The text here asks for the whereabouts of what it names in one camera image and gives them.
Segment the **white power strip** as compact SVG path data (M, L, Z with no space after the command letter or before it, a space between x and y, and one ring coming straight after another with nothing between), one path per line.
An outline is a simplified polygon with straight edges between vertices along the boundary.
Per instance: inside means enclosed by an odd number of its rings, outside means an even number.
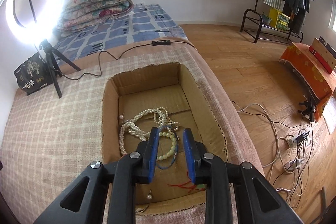
M290 136L286 139L289 148L297 147L300 143L304 142L309 133L308 132L301 132L298 136Z

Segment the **window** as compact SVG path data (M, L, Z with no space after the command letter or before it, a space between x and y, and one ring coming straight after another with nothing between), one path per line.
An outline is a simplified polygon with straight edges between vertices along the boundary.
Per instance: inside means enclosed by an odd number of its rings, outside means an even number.
M336 0L333 0L329 28L336 32Z

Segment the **black snack bag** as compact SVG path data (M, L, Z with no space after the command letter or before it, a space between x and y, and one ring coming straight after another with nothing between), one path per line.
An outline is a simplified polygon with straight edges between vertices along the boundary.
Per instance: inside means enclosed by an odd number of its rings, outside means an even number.
M52 78L39 53L29 57L14 70L18 87L28 96L52 84Z

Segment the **black clothes rack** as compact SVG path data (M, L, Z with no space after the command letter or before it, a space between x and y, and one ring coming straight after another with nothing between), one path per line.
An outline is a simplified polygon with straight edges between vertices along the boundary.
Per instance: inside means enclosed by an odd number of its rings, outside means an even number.
M253 9L244 11L240 32L259 40L289 44L303 42L302 28L314 0L256 0Z

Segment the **orange covered low table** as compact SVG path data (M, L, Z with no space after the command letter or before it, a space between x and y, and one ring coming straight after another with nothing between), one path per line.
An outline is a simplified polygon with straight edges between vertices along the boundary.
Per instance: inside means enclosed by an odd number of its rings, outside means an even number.
M280 60L294 67L317 98L314 113L314 119L317 122L335 91L335 72L329 74L309 48L311 46L307 44L290 43Z

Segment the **green pot on rack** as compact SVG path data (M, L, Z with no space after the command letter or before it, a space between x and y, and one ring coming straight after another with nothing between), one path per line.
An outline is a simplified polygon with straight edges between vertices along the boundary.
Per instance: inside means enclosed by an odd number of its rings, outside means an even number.
M261 17L262 17L262 22L265 25L269 26L272 19L268 15L265 15L264 13L261 15Z

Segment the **blue patterned bed sheet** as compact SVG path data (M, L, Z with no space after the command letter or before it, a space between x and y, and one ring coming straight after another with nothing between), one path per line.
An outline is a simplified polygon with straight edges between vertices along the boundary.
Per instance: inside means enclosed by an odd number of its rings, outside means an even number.
M60 39L55 48L75 61L110 48L165 37L187 39L159 4L136 4L132 14L75 32Z

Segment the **cardboard box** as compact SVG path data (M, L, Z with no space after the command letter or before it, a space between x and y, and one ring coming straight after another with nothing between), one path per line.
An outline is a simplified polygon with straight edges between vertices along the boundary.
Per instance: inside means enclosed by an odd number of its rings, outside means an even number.
M149 65L113 76L105 86L102 102L102 156L113 162L124 152L136 150L139 133L123 130L122 125L133 122L140 132L148 134L159 127L159 110L173 122L178 135L179 150L172 167L160 170L157 166L149 185L135 187L136 211L139 215L155 215L189 209L204 203L205 187L195 186L189 179L183 131L189 128L194 139L207 151L227 160L227 144L219 124L219 115L210 106L201 89L202 80L196 71L180 63ZM157 156L171 148L171 140L160 136ZM152 190L153 199L146 196Z

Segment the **dark blue bangle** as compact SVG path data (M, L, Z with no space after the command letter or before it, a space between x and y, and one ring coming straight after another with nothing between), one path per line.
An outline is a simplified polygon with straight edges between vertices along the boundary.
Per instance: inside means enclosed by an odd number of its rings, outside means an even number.
M171 140L171 148L169 149L169 151L162 156L157 156L157 167L160 170L167 170L170 167L172 167L176 161L179 150L179 144L178 144L179 139L177 133L175 132L175 129L173 129L173 126L171 125L160 126L158 128L158 133L159 136L163 136ZM163 166L159 163L160 161L166 161L166 160L170 161L168 165Z

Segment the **folded floral quilt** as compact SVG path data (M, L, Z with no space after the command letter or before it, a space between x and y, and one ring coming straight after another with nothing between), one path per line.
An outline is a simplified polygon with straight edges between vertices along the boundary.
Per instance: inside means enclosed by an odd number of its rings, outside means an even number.
M109 19L120 18L133 10L133 0L72 0L63 9L56 29L75 32Z

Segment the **yellow box on rack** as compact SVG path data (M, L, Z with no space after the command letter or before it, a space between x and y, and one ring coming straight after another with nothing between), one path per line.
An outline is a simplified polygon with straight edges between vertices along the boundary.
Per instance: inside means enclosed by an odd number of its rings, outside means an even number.
M283 14L280 10L274 9L273 7L270 8L268 16L272 19L270 23L271 27L281 31L287 30L290 22L289 16Z

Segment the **black tripod stand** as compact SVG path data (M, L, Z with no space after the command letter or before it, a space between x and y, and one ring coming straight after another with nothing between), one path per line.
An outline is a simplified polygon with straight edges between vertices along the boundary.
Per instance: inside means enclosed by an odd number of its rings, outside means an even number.
M70 65L76 71L79 72L81 71L81 69L70 59L65 57L61 52L56 50L47 40L43 40L40 43L39 49L45 52L46 65L48 67L52 82L54 84L58 97L62 98L63 94L57 81L57 76L62 77L62 71L60 70L59 65L55 59L55 55L66 64Z

